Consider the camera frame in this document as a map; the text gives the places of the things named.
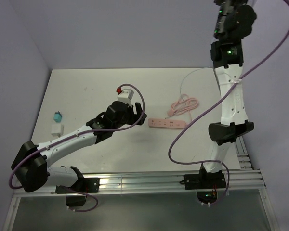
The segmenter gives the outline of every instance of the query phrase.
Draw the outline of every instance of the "power strip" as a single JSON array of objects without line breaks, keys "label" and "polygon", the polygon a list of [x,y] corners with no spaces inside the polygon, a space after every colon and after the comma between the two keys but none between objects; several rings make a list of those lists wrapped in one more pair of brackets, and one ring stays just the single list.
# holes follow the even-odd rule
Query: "power strip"
[{"label": "power strip", "polygon": [[149,127],[151,128],[176,128],[184,129],[186,126],[183,120],[173,119],[149,119]]}]

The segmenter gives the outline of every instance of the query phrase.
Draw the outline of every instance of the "gray floor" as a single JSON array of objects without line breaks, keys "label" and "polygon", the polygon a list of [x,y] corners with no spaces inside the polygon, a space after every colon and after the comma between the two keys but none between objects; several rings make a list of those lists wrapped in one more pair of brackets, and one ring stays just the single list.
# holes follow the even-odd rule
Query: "gray floor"
[{"label": "gray floor", "polygon": [[195,192],[98,198],[87,213],[66,210],[63,197],[23,198],[13,231],[270,230],[258,190],[232,191],[211,208],[199,205]]}]

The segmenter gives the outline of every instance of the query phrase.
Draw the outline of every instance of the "blue object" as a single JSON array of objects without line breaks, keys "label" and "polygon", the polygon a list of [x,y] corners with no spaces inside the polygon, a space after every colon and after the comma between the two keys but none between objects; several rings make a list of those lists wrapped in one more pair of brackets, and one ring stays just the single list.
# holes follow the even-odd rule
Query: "blue object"
[{"label": "blue object", "polygon": [[56,121],[57,123],[60,123],[62,119],[62,115],[60,112],[55,112],[53,115],[53,120]]}]

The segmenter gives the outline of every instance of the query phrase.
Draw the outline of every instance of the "electrical outlet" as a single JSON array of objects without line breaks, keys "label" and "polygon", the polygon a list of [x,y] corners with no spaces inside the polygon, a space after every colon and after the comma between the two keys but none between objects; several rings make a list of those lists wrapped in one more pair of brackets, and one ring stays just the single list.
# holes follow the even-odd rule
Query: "electrical outlet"
[{"label": "electrical outlet", "polygon": [[149,127],[151,128],[176,128],[184,129],[186,126],[183,120],[173,119],[149,119]]}]

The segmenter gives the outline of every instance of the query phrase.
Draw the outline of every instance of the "metal frame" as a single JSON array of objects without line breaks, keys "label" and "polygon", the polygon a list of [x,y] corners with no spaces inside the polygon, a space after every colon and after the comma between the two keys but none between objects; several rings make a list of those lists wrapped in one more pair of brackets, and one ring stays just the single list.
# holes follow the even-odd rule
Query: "metal frame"
[{"label": "metal frame", "polygon": [[[263,199],[263,206],[273,231],[279,231],[273,209],[267,199],[266,186],[260,170],[252,168],[250,158],[247,154],[243,138],[237,139],[236,152],[239,158],[240,170],[230,171],[229,190],[259,189]],[[84,177],[100,178],[99,192],[97,195],[112,194],[144,194],[144,193],[178,193],[187,192],[179,182],[183,175],[198,173],[198,171],[177,171],[177,172],[147,172],[147,173],[118,173],[118,174],[85,174]],[[48,186],[26,193],[24,190],[16,190],[13,193],[12,202],[5,221],[4,231],[12,230],[16,217],[18,205],[22,197],[39,196],[66,196],[66,194],[55,194],[55,187]]]}]

